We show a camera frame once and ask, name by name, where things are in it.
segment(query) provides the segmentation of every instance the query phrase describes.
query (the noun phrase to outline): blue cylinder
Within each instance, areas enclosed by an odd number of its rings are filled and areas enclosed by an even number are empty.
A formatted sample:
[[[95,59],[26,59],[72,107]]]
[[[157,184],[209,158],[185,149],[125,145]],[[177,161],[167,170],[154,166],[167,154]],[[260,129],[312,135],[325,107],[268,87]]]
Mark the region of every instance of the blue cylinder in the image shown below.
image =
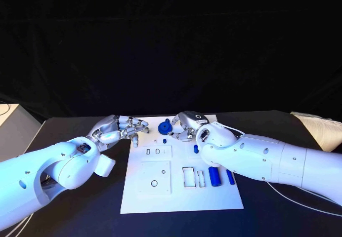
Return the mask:
[[[193,152],[195,152],[195,153],[199,153],[198,145],[193,145]]]
[[[209,167],[208,170],[209,170],[212,187],[218,187],[221,186],[219,169],[216,167]]]
[[[170,131],[172,131],[172,124],[170,124],[170,120],[166,119],[166,121],[159,124],[159,133],[162,135],[167,135]]]
[[[229,184],[234,185],[235,181],[234,181],[232,173],[231,173],[229,170],[226,170],[226,175],[228,175],[228,178],[229,178]]]

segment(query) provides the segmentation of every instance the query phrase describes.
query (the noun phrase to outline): black curtain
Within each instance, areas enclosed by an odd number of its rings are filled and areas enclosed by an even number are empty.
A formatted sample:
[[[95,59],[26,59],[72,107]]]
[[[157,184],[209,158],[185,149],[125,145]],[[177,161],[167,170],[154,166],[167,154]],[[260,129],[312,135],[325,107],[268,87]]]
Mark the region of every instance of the black curtain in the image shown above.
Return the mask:
[[[36,118],[280,110],[342,119],[338,12],[108,4],[0,3],[0,99]]]

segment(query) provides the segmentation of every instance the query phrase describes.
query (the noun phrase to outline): rectangular hole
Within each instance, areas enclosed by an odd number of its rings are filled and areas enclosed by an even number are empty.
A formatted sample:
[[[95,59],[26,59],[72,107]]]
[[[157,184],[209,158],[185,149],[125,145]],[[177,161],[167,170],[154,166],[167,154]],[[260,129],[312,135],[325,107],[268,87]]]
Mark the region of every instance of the rectangular hole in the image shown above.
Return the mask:
[[[198,183],[199,187],[205,188],[205,174],[202,170],[198,171]]]
[[[186,188],[196,187],[193,167],[183,167],[183,186]]]

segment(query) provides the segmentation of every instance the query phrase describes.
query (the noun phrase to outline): black table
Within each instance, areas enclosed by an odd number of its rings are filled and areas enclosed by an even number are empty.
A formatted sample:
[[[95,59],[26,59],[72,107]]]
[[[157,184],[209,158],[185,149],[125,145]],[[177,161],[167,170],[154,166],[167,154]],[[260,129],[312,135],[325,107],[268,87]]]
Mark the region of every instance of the black table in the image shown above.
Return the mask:
[[[320,149],[302,122],[287,113],[234,112],[216,116],[222,124],[245,133]],[[27,151],[84,136],[99,119],[49,119]],[[242,210],[120,214],[128,149],[130,141],[125,140],[104,152],[115,159],[110,176],[104,178],[94,174],[78,189],[65,191],[35,213],[22,236],[342,236],[342,217],[299,206],[274,192],[265,182],[241,175],[235,175],[235,179]],[[339,206],[296,187],[280,184],[274,186],[303,204],[342,214]]]

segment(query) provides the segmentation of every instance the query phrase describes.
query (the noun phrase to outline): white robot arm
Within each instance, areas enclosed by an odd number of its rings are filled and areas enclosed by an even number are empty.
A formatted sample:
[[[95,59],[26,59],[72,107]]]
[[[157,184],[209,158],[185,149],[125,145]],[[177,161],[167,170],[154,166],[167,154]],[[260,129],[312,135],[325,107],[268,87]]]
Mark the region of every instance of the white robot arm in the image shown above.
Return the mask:
[[[244,134],[193,111],[179,113],[186,128],[169,133],[183,141],[196,139],[199,154],[209,166],[224,166],[245,177],[294,185],[310,190],[342,205],[342,154],[297,147],[273,138]]]
[[[92,172],[108,176],[115,161],[101,151],[125,138],[137,147],[137,132],[149,132],[147,125],[133,117],[111,115],[86,137],[0,162],[0,231],[46,206],[62,191],[78,188]],[[43,182],[42,175],[50,176]]]

